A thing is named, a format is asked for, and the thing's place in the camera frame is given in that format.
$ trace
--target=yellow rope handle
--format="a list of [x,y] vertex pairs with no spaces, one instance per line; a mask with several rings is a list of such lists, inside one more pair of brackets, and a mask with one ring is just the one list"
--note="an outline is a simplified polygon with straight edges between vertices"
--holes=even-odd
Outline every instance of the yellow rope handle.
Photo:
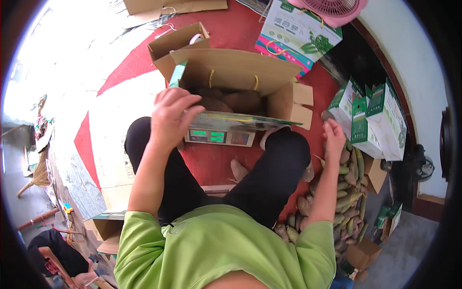
[[215,73],[215,70],[210,71],[210,75],[208,76],[208,88],[212,88],[212,75]]
[[311,14],[313,14],[315,17],[317,17],[321,21],[321,28],[322,28],[324,26],[324,20],[321,17],[319,17],[318,15],[316,15],[315,13],[313,13],[313,11],[308,10],[308,9],[302,9],[302,10],[298,11],[297,14],[302,14],[302,13],[307,12],[307,11],[309,11]]
[[257,90],[258,88],[258,76],[254,75],[255,76],[255,86],[254,86],[254,91]]
[[296,55],[298,55],[298,53],[295,52],[295,51],[293,51],[292,49],[282,49],[282,50],[279,51],[278,53],[274,53],[274,52],[270,51],[269,48],[268,48],[268,45],[271,44],[271,43],[273,43],[273,42],[279,42],[279,40],[271,40],[271,41],[268,41],[268,43],[266,44],[266,50],[267,50],[269,53],[271,53],[272,55],[281,55],[281,54],[283,54],[283,53],[286,52],[286,51],[290,51],[290,52],[293,52],[293,53],[295,53]]

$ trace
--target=black pants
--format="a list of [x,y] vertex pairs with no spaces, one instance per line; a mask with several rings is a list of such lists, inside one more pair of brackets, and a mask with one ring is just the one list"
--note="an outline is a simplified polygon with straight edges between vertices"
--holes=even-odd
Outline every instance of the black pants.
[[[125,151],[135,173],[150,132],[150,117],[137,119],[128,129]],[[208,196],[189,171],[178,150],[173,149],[165,168],[159,222],[170,223],[195,208],[224,203],[243,210],[260,224],[271,228],[310,164],[310,146],[301,134],[285,128],[268,137],[265,149],[255,167],[223,198]]]

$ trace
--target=digital scale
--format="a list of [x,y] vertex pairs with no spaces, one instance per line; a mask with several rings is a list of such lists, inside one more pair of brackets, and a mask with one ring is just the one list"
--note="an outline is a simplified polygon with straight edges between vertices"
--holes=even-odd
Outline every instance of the digital scale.
[[208,143],[237,147],[251,147],[255,138],[253,130],[210,130],[189,128],[185,142]]

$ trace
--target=red mat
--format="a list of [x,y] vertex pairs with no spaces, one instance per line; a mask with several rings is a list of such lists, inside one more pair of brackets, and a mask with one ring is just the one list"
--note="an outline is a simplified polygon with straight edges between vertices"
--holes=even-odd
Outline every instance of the red mat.
[[[259,17],[258,14],[247,7],[231,0],[228,1],[228,10],[179,14],[168,22],[179,29],[201,21],[209,31],[212,48],[240,49],[259,53],[254,48],[262,27],[262,24],[258,23]],[[156,70],[149,56],[147,44],[153,41],[156,35],[167,29],[168,27],[163,26],[155,30],[133,49],[109,75],[97,95],[125,80]],[[313,65],[313,69],[302,77],[300,82],[313,87],[314,108],[311,107],[313,109],[313,120],[310,131],[299,127],[293,127],[292,129],[306,137],[310,144],[311,155],[322,156],[323,139],[320,114],[322,110],[328,107],[338,90],[338,86],[318,63]],[[101,190],[96,174],[90,137],[87,113],[74,139],[74,144],[91,178]],[[251,148],[187,143],[182,155],[186,165],[200,185],[232,184],[233,182],[229,180],[233,178],[230,161],[237,158],[246,168],[253,168],[263,153],[258,146],[261,137],[262,133],[257,134]],[[320,171],[321,165],[316,158],[313,159],[313,165],[316,172]],[[281,219],[285,219],[288,212],[295,210],[296,196],[305,193],[307,188],[307,183],[301,182],[298,184],[296,192],[291,196],[285,210],[281,213]]]

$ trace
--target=green t-shirt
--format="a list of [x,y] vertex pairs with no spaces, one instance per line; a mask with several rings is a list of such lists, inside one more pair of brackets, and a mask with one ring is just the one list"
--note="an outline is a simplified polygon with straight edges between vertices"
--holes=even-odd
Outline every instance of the green t-shirt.
[[228,205],[208,205],[161,227],[127,212],[114,274],[121,289],[201,289],[243,270],[270,289],[326,289],[335,275],[332,223],[314,222],[296,244]]

